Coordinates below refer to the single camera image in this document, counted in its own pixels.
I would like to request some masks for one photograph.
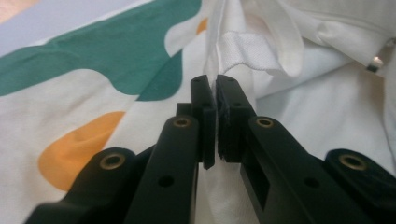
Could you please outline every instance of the orange spot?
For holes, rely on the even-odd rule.
[[[204,18],[198,25],[197,34],[201,33],[202,31],[206,30],[207,27],[207,18]]]
[[[70,190],[82,168],[103,149],[123,115],[104,114],[49,145],[38,159],[44,178],[57,189]]]

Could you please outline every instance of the orange shape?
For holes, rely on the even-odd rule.
[[[207,27],[207,18],[204,18],[198,25],[196,34],[201,33],[202,31],[206,30]]]
[[[70,190],[78,173],[103,149],[124,114],[104,114],[53,142],[38,159],[40,173],[55,188]]]

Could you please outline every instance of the green shape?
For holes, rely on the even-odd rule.
[[[181,53],[173,59],[166,53],[166,32],[193,17],[200,5],[200,0],[153,1],[56,37],[46,45],[10,53],[0,59],[0,96],[88,68],[106,76],[125,94],[144,92],[140,99],[147,101],[167,98],[178,90],[182,63]],[[164,74],[169,60],[178,69],[165,69],[172,73]],[[179,82],[153,89],[160,80]]]

